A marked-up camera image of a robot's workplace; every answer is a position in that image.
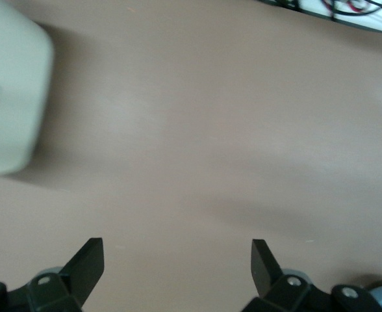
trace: white plastic container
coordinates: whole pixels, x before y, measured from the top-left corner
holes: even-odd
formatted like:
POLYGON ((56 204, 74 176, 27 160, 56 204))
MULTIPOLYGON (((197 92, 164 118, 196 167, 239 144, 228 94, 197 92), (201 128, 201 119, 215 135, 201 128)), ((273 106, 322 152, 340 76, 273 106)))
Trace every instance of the white plastic container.
POLYGON ((52 64, 46 32, 0 0, 0 174, 31 159, 52 64))

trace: light green container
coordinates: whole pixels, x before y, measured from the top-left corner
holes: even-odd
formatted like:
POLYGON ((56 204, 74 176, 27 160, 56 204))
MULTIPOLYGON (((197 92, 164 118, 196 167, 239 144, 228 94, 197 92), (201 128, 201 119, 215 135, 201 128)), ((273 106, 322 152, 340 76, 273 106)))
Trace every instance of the light green container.
POLYGON ((0 174, 18 171, 31 159, 52 64, 46 32, 0 0, 0 174))

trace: beige tabletop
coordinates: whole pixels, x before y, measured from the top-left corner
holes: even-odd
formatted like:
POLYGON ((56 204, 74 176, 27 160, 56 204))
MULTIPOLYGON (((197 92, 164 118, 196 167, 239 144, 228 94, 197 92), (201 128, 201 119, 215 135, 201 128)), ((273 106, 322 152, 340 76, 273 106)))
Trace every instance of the beige tabletop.
POLYGON ((240 311, 253 238, 325 291, 382 278, 382 34, 252 0, 11 0, 55 70, 0 177, 10 289, 103 237, 85 311, 240 311))

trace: black metal bracket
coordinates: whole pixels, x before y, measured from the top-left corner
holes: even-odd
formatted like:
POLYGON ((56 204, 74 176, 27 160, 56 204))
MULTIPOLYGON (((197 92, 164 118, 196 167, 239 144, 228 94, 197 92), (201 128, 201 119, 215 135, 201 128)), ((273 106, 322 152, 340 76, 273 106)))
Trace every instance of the black metal bracket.
POLYGON ((41 274, 11 292, 0 282, 0 312, 81 312, 104 269, 103 240, 89 239, 59 273, 41 274))
POLYGON ((382 312, 360 287, 337 285, 327 294, 300 276, 284 274, 264 240, 252 242, 251 275, 259 297, 242 312, 382 312))

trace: table surface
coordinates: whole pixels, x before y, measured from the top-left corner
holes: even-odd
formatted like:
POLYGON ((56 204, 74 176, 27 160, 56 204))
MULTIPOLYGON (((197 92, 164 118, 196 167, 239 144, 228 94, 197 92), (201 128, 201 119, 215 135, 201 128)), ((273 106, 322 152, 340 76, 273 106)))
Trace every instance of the table surface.
POLYGON ((252 0, 10 0, 50 34, 34 159, 0 177, 10 289, 103 237, 85 311, 240 311, 251 240, 382 279, 382 34, 252 0))

